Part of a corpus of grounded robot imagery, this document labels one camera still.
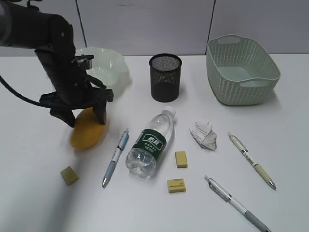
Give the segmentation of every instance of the pen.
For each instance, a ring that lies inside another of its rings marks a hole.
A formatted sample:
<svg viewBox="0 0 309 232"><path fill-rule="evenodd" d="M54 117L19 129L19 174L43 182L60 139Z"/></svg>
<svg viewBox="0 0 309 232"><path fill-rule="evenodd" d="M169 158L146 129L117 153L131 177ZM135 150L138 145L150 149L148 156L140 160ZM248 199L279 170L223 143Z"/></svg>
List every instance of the pen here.
<svg viewBox="0 0 309 232"><path fill-rule="evenodd" d="M258 163L255 163L253 159L249 156L247 148L241 143L241 141L234 135L232 135L230 132L227 133L230 140L233 142L233 144L238 148L238 150L243 154L243 156L246 158L246 160L253 166L253 168L257 171L257 173L260 174L260 176L265 180L265 182L271 186L274 190L277 189L275 183L270 178L270 176L265 172L265 170L262 168L262 166Z"/></svg>
<svg viewBox="0 0 309 232"><path fill-rule="evenodd" d="M128 140L129 140L129 129L126 129L121 136L119 144L114 152L114 155L112 156L112 160L110 164L108 165L107 171L104 175L103 182L102 182L103 188L105 188L108 182L110 181L112 174L116 168L117 162L120 158L121 152L125 149Z"/></svg>
<svg viewBox="0 0 309 232"><path fill-rule="evenodd" d="M237 209L245 218L248 219L254 226L256 226L262 232L271 232L270 229L264 225L253 213L247 210L241 203L239 203L231 194L229 194L223 187L221 187L212 178L205 175L205 180L209 183L215 193L217 193L223 200L229 202L235 209Z"/></svg>

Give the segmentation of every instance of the white table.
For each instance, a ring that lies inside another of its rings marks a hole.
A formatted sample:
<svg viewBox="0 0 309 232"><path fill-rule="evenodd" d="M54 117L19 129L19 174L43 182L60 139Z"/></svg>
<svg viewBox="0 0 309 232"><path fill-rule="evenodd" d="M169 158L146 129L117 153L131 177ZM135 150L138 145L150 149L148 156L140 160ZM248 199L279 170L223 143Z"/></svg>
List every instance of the white table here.
<svg viewBox="0 0 309 232"><path fill-rule="evenodd" d="M269 101L229 107L213 95L205 56L183 60L175 138L157 175L131 175L125 158L145 124L167 104L150 96L149 58L126 57L132 84L108 104L109 130L101 144L74 151L71 128L0 86L1 232L257 232L206 185L213 177L274 232L307 231L309 55L273 55L281 79ZM38 100L52 86L37 58L0 58L0 74L20 93ZM189 133L209 118L218 134L215 152L201 149ZM101 182L123 130L130 140L109 185ZM276 183L272 190L227 136L239 137ZM177 169L175 151L187 152ZM81 178L68 187L60 171ZM184 178L186 193L169 194L167 180Z"/></svg>

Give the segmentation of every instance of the yellow eraser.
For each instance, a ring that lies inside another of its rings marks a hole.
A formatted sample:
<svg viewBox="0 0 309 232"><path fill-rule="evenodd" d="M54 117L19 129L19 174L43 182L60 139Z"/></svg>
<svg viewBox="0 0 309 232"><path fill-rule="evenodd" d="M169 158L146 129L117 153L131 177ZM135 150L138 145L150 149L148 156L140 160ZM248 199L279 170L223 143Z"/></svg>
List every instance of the yellow eraser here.
<svg viewBox="0 0 309 232"><path fill-rule="evenodd" d="M184 179L168 180L169 193L185 192Z"/></svg>
<svg viewBox="0 0 309 232"><path fill-rule="evenodd" d="M187 156L185 151L176 151L176 164L177 168L187 168Z"/></svg>
<svg viewBox="0 0 309 232"><path fill-rule="evenodd" d="M60 173L64 181L67 183L67 185L72 185L79 180L79 177L70 166L62 170Z"/></svg>

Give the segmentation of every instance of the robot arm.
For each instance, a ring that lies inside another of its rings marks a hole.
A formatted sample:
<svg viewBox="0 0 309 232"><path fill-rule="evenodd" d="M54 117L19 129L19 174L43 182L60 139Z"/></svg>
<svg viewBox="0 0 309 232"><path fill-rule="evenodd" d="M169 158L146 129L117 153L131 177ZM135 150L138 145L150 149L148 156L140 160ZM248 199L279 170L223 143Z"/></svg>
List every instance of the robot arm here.
<svg viewBox="0 0 309 232"><path fill-rule="evenodd" d="M73 109L92 107L99 122L105 124L106 102L113 101L112 90L86 73L94 56L75 56L73 28L63 17L0 0L0 46L35 49L56 90L42 95L35 105L50 108L52 116L71 127L75 124Z"/></svg>

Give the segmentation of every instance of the crumpled paper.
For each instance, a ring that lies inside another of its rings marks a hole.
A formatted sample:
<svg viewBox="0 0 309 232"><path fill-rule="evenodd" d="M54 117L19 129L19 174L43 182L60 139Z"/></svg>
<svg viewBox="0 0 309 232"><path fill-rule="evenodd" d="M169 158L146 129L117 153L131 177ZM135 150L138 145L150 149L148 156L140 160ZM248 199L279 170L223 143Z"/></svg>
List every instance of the crumpled paper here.
<svg viewBox="0 0 309 232"><path fill-rule="evenodd" d="M190 133L202 148L214 151L217 148L217 134L212 131L212 123L208 119L195 122L195 126L190 128Z"/></svg>

